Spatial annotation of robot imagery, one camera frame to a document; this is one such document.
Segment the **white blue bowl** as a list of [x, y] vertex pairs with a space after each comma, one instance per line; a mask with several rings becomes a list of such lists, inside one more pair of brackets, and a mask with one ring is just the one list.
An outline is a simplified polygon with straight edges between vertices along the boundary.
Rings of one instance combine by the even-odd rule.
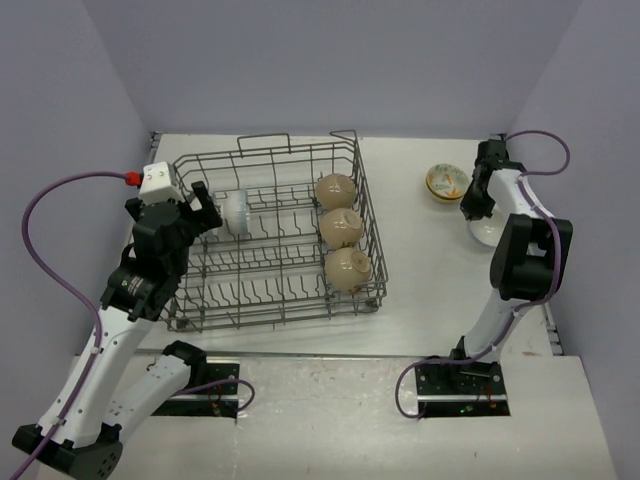
[[477, 243], [495, 248], [501, 238], [505, 220], [499, 209], [495, 208], [490, 217], [483, 217], [481, 220], [468, 221], [467, 232]]
[[249, 233], [250, 208], [245, 189], [230, 191], [221, 207], [221, 215], [233, 235]]

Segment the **cream floral patterned bowl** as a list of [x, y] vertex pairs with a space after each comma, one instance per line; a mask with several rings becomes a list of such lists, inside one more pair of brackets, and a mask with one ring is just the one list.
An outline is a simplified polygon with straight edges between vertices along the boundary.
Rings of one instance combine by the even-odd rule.
[[460, 168], [448, 163], [436, 164], [426, 174], [426, 186], [430, 186], [441, 195], [455, 196], [454, 189], [466, 193], [469, 185], [468, 175]]

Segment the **yellow green patterned bowl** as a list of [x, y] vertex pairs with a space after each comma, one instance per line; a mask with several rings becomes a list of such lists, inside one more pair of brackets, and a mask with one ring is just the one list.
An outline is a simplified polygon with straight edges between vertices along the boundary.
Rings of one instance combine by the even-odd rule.
[[427, 191], [435, 202], [441, 204], [459, 204], [465, 194], [464, 191], [454, 189], [453, 192], [455, 193], [455, 196], [450, 196], [448, 194], [441, 195], [439, 192], [432, 190], [430, 186], [427, 186]]

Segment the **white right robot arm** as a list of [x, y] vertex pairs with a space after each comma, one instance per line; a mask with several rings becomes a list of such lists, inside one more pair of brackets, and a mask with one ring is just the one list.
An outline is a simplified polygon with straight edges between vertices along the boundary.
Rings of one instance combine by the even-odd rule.
[[490, 263], [489, 300], [448, 358], [446, 380], [456, 392], [467, 393], [481, 382], [478, 363], [497, 364], [521, 318], [546, 304], [561, 286], [573, 225], [555, 217], [534, 193], [529, 178], [537, 174], [510, 159], [506, 139], [478, 146], [461, 212], [477, 222], [499, 210], [506, 223]]

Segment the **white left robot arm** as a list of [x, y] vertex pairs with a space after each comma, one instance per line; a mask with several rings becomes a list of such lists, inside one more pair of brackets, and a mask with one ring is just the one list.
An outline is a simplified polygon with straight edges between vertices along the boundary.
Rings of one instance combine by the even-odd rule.
[[208, 379], [203, 350], [182, 341], [167, 346], [122, 396], [114, 392], [139, 344], [174, 297], [195, 239], [222, 224], [203, 182], [188, 202], [173, 184], [141, 186], [125, 208], [133, 241], [107, 280], [94, 329], [63, 389], [34, 424], [19, 427], [12, 444], [73, 479], [106, 479], [125, 441], [173, 395], [201, 390]]

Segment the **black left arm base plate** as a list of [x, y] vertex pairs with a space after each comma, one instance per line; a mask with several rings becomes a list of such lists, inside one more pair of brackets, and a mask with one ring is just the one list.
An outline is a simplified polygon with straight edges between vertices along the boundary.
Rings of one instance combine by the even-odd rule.
[[[240, 364], [214, 361], [208, 363], [200, 385], [218, 380], [238, 378]], [[194, 394], [172, 397], [153, 413], [156, 417], [202, 417], [236, 419], [239, 408], [239, 386], [235, 383], [209, 387]]]

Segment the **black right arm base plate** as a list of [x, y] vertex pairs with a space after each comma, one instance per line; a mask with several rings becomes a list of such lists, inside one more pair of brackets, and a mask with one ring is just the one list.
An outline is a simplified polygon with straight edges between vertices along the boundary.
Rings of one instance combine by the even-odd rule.
[[508, 417], [510, 408], [499, 363], [415, 368], [420, 418]]

